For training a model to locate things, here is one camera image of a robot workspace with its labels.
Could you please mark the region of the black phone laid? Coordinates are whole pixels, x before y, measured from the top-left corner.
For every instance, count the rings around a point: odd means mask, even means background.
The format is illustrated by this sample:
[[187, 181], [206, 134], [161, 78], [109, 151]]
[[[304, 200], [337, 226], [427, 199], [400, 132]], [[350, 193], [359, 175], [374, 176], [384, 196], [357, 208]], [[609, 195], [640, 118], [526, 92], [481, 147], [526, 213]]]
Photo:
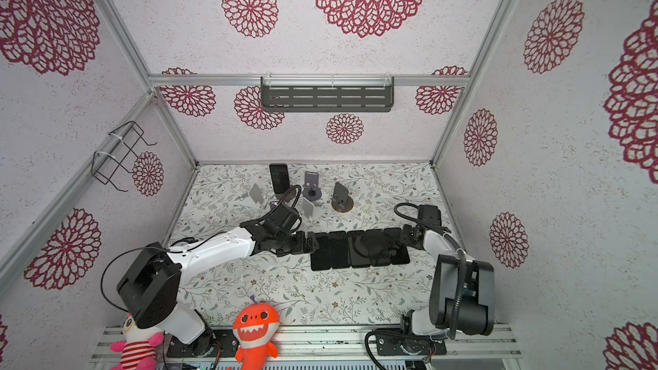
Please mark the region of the black phone laid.
[[351, 267], [350, 242], [345, 231], [333, 231], [328, 234], [330, 263], [332, 269]]
[[384, 235], [388, 241], [390, 263], [394, 266], [408, 265], [411, 263], [408, 248], [402, 240], [401, 228], [386, 228]]

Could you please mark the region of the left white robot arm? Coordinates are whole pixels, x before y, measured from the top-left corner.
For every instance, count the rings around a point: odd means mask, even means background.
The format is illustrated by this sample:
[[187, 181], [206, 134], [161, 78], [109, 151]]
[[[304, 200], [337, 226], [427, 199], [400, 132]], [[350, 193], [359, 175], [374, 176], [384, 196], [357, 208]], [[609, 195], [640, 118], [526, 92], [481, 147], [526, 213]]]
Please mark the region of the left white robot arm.
[[263, 252], [277, 257], [315, 253], [320, 244], [314, 233], [297, 228], [300, 223], [297, 210], [280, 204], [199, 242], [136, 248], [135, 260], [117, 284], [118, 296], [138, 327], [158, 327], [194, 356], [204, 356], [215, 344], [214, 331], [201, 313], [178, 299], [179, 287], [202, 272]]

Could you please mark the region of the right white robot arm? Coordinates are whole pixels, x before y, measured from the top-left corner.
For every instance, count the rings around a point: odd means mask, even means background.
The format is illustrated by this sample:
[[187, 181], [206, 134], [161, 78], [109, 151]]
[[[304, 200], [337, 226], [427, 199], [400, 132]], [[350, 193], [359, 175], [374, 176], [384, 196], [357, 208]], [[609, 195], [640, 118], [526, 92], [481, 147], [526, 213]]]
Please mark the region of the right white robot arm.
[[402, 243], [425, 251], [435, 261], [428, 306], [403, 317], [402, 333], [450, 339], [459, 332], [490, 335], [495, 326], [492, 265], [468, 255], [453, 232], [442, 225], [438, 207], [403, 202], [393, 211], [412, 224], [404, 226]]

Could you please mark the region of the grey round rear phone stand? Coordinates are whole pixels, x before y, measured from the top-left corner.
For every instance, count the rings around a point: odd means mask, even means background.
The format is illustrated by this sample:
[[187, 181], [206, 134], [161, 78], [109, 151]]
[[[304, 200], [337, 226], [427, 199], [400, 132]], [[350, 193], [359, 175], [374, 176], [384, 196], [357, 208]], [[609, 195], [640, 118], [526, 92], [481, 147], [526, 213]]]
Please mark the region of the grey round rear phone stand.
[[305, 172], [302, 196], [309, 202], [316, 202], [322, 197], [320, 175], [317, 172]]

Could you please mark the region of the white tilted left phone stand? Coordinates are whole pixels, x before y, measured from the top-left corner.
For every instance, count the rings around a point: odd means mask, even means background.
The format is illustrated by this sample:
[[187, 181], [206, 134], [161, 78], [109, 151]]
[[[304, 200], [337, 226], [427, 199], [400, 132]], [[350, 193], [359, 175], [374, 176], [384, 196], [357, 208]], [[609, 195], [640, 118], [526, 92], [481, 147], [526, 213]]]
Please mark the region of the white tilted left phone stand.
[[248, 192], [241, 196], [241, 199], [258, 207], [261, 207], [265, 203], [263, 191], [257, 183], [254, 183]]

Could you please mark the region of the red shark plush toy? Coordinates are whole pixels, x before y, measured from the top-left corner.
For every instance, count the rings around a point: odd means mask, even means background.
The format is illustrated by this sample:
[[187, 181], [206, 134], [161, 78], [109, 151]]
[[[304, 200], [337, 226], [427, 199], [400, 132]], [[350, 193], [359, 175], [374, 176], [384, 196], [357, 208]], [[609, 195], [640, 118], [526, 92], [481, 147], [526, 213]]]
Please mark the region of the red shark plush toy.
[[279, 311], [268, 303], [252, 303], [234, 321], [232, 331], [238, 340], [236, 361], [241, 369], [262, 370], [279, 350], [272, 337], [279, 330]]

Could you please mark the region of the pink white plush toy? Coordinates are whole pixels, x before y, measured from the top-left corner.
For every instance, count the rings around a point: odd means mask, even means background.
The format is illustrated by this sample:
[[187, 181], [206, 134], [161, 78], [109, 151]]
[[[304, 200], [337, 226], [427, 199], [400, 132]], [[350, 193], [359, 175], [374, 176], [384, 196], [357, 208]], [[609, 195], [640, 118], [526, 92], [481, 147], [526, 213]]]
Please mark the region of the pink white plush toy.
[[124, 341], [111, 345], [111, 350], [120, 353], [118, 365], [112, 370], [154, 370], [157, 368], [156, 348], [164, 341], [164, 332], [159, 327], [140, 328], [131, 315], [123, 322]]

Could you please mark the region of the grey wall shelf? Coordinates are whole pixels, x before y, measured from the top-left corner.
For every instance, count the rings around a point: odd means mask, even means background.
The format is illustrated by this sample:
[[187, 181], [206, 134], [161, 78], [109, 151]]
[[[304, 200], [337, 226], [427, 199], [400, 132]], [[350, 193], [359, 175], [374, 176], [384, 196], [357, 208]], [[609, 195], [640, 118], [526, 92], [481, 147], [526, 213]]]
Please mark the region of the grey wall shelf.
[[260, 79], [260, 104], [268, 113], [387, 113], [395, 99], [395, 80]]

